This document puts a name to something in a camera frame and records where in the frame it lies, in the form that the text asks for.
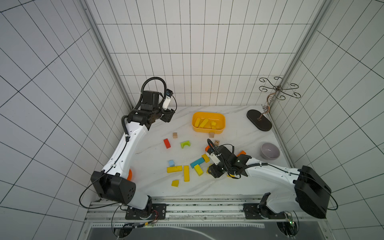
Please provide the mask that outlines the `yellow plastic tub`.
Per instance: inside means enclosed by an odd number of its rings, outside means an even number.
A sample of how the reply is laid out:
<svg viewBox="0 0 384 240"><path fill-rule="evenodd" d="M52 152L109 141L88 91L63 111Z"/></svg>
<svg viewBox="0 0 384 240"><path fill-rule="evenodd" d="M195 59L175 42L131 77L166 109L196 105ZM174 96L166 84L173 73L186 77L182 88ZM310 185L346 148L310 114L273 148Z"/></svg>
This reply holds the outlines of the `yellow plastic tub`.
<svg viewBox="0 0 384 240"><path fill-rule="evenodd" d="M199 127L198 128L194 127L194 123L195 123L197 118L201 119L200 124L204 119L209 119L209 122L204 129L199 128ZM215 121L217 123L217 128L215 130L211 128L211 121ZM192 127L193 127L195 132L199 132L199 133L208 133L209 134L212 132L214 134L221 134L224 131L224 129L226 128L226 118L224 115L219 114L219 113L196 112L196 113L194 113L193 118L192 118Z"/></svg>

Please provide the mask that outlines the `yellow long block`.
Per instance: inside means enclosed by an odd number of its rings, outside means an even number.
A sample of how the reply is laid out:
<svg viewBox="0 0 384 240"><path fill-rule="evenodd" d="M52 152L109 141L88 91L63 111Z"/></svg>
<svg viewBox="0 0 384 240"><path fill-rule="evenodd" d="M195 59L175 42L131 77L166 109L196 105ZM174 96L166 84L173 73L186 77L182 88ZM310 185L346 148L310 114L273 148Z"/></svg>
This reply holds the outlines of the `yellow long block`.
<svg viewBox="0 0 384 240"><path fill-rule="evenodd" d="M196 119L196 121L195 121L195 123L194 123L194 127L195 127L195 128L198 128L198 127L199 127L199 125L200 125L200 121L201 121L200 118L197 118L197 119Z"/></svg>
<svg viewBox="0 0 384 240"><path fill-rule="evenodd" d="M176 173L176 172L181 172L182 170L183 170L182 166L168 167L167 173Z"/></svg>
<svg viewBox="0 0 384 240"><path fill-rule="evenodd" d="M184 166L184 182L190 181L190 168L189 166Z"/></svg>

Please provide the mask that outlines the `aluminium rail frame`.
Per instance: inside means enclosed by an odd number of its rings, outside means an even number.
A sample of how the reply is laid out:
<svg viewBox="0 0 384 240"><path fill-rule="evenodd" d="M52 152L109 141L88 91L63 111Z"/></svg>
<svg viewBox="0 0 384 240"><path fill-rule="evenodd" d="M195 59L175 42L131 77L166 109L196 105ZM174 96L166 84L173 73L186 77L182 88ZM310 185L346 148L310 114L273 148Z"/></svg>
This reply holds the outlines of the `aluminium rail frame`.
<svg viewBox="0 0 384 240"><path fill-rule="evenodd" d="M317 219L301 211L289 211L263 217L257 211L260 195L153 197L153 211L140 217L132 209L110 201L92 202L85 223L90 227L260 227L264 223L300 224Z"/></svg>

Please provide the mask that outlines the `purple bowl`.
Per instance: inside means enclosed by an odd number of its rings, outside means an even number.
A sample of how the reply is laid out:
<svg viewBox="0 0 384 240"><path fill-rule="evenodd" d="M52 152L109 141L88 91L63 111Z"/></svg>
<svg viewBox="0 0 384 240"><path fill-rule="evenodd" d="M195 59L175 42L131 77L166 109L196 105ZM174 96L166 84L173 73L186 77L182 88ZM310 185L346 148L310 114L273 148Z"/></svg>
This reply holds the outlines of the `purple bowl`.
<svg viewBox="0 0 384 240"><path fill-rule="evenodd" d="M261 156L265 160L276 160L280 157L280 150L272 143L264 143L261 146Z"/></svg>

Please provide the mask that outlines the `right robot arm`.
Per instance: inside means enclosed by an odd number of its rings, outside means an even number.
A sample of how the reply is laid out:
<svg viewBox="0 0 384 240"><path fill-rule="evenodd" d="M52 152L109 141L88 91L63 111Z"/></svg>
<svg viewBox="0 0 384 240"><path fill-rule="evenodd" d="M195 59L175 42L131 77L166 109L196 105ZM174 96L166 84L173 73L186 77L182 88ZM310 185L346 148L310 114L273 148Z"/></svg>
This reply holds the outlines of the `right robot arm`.
<svg viewBox="0 0 384 240"><path fill-rule="evenodd" d="M213 161L208 173L214 178L227 174L236 180L254 177L278 185L265 193L258 204L244 205L247 214L268 220L282 219L286 212L302 211L317 219L326 218L332 190L312 168L278 167L249 155L236 156L225 146L206 150Z"/></svg>

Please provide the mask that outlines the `yellow long block diagonal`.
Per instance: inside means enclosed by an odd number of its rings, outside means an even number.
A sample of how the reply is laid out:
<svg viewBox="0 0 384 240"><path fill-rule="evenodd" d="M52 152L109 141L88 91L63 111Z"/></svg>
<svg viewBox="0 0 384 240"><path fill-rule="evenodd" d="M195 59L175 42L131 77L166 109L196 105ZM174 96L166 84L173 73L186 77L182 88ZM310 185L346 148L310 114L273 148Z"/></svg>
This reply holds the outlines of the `yellow long block diagonal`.
<svg viewBox="0 0 384 240"><path fill-rule="evenodd" d="M209 119L204 119L204 120L201 122L201 124L199 125L199 128L204 129L204 128L207 126L208 122L209 122Z"/></svg>

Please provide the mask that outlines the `green arch block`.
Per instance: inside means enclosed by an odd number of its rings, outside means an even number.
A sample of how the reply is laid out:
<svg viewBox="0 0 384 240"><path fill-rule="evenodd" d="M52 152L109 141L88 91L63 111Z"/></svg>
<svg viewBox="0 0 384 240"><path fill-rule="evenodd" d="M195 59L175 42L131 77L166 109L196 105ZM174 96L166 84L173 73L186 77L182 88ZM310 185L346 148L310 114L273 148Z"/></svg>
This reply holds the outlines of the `green arch block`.
<svg viewBox="0 0 384 240"><path fill-rule="evenodd" d="M191 142L190 141L184 141L184 142L181 142L181 148L184 149L185 147L190 147L191 146Z"/></svg>

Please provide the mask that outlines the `yellow long block upright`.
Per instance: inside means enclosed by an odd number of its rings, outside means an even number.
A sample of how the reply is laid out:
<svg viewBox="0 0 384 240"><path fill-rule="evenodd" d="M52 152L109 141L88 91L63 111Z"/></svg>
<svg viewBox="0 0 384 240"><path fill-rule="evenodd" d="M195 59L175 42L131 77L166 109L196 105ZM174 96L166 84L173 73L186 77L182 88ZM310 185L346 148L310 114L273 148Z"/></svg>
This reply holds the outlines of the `yellow long block upright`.
<svg viewBox="0 0 384 240"><path fill-rule="evenodd" d="M190 168L189 166L184 166L184 182L190 181Z"/></svg>

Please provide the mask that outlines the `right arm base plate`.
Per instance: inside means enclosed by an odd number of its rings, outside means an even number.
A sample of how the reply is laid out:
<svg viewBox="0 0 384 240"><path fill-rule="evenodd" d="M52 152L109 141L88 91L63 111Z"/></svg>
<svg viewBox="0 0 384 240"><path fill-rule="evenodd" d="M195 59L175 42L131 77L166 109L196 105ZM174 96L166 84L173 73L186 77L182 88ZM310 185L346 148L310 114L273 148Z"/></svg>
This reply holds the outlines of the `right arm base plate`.
<svg viewBox="0 0 384 240"><path fill-rule="evenodd" d="M248 203L243 204L243 211L247 220L285 220L286 215L274 213L266 205L259 207L259 204Z"/></svg>

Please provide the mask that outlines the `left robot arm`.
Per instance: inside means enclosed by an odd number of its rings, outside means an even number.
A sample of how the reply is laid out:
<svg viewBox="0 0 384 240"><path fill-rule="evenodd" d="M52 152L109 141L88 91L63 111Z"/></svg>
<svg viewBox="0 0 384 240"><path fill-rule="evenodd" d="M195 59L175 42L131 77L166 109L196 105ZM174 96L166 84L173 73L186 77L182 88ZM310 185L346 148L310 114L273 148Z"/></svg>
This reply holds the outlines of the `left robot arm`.
<svg viewBox="0 0 384 240"><path fill-rule="evenodd" d="M102 199L114 201L137 210L150 205L150 197L136 190L128 179L136 148L156 120L171 121L175 110L168 106L173 92L160 77L147 79L141 88L140 98L128 115L121 118L124 134L112 157L101 171L91 175L92 187Z"/></svg>

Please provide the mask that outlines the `teal long block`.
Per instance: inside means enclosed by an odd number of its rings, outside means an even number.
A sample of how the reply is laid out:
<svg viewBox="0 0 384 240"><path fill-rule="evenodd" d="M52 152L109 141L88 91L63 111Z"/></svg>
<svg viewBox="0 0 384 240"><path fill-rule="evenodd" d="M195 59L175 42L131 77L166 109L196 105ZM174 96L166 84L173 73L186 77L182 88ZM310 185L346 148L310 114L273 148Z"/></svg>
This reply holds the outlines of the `teal long block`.
<svg viewBox="0 0 384 240"><path fill-rule="evenodd" d="M190 166L191 166L191 168L193 169L196 165L200 165L200 164L202 164L202 163L204 163L204 162L205 162L204 158L199 158L198 160L192 162L192 163L190 164Z"/></svg>

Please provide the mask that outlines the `orange bowl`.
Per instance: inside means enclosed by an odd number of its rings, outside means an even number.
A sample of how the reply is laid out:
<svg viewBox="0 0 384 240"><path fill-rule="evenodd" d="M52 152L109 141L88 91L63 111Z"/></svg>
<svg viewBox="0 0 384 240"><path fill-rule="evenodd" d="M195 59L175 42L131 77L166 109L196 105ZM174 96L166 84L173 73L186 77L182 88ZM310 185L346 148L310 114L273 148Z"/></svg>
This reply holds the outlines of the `orange bowl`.
<svg viewBox="0 0 384 240"><path fill-rule="evenodd" d="M133 177L132 170L129 170L129 175L128 175L128 177L127 177L127 180L128 180L128 181L131 181L131 180L132 180L132 177Z"/></svg>

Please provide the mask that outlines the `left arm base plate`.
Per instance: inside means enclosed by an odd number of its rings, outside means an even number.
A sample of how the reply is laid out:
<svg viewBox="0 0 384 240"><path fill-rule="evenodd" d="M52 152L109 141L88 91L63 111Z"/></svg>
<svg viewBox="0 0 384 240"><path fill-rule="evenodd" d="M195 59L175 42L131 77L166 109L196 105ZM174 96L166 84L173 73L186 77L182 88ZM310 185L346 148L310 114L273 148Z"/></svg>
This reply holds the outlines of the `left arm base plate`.
<svg viewBox="0 0 384 240"><path fill-rule="evenodd" d="M151 204L144 210L128 207L126 210L126 220L164 220L166 218L167 204Z"/></svg>

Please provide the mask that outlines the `orange long block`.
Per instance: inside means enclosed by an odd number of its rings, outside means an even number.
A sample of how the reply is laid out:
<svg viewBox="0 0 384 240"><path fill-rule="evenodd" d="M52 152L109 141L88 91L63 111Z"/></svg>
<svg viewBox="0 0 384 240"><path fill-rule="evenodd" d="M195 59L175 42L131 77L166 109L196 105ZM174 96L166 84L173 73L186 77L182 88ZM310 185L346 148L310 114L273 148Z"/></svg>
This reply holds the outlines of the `orange long block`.
<svg viewBox="0 0 384 240"><path fill-rule="evenodd" d="M246 155L247 153L245 151L241 151L237 156L239 157L240 155Z"/></svg>

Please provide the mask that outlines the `red block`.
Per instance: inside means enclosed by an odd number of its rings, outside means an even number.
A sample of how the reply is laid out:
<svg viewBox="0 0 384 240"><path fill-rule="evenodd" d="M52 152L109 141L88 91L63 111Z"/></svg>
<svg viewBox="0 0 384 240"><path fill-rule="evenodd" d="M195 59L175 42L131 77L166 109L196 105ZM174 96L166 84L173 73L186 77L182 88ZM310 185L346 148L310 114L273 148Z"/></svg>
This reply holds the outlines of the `red block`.
<svg viewBox="0 0 384 240"><path fill-rule="evenodd" d="M171 148L171 144L170 144L170 142L169 142L168 139L164 139L164 144L165 144L165 146L166 146L166 149Z"/></svg>

